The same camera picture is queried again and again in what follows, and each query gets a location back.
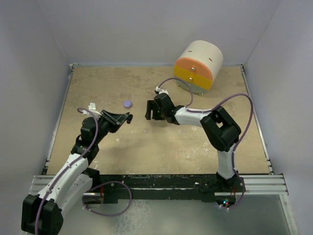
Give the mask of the black earbud charging case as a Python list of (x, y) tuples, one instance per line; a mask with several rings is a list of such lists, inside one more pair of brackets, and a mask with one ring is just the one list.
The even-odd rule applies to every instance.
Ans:
[(127, 119), (126, 119), (127, 123), (130, 124), (132, 122), (132, 120), (133, 120), (133, 115), (129, 114)]

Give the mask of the purple earbud charging case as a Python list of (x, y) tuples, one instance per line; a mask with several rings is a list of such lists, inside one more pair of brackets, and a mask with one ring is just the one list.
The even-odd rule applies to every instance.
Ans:
[(129, 109), (133, 106), (133, 103), (130, 101), (130, 100), (125, 100), (123, 102), (123, 107), (126, 108), (126, 109)]

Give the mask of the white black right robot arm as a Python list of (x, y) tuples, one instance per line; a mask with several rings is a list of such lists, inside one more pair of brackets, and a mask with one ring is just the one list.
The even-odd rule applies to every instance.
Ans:
[(212, 111), (189, 109), (183, 105), (174, 105), (167, 93), (159, 93), (153, 100), (147, 101), (145, 118), (201, 127), (218, 153), (218, 188), (230, 191), (235, 186), (234, 150), (241, 129), (222, 106)]

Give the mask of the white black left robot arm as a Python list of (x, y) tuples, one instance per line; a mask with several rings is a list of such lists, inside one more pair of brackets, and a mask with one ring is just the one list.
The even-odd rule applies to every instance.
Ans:
[(117, 132), (124, 123), (131, 123), (133, 116), (105, 110), (100, 113), (88, 111), (88, 114), (62, 168), (42, 190), (23, 200), (22, 231), (33, 235), (57, 235), (68, 209), (85, 191), (99, 190), (100, 179), (85, 171), (99, 151), (99, 142), (108, 133)]

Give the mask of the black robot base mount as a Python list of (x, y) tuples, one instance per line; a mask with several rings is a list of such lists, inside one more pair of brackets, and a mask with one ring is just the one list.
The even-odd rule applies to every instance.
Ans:
[(234, 205), (246, 192), (244, 180), (234, 175), (226, 180), (215, 174), (100, 174), (87, 168), (83, 174), (92, 179), (90, 193), (105, 204), (120, 199), (133, 200), (199, 200), (224, 207)]

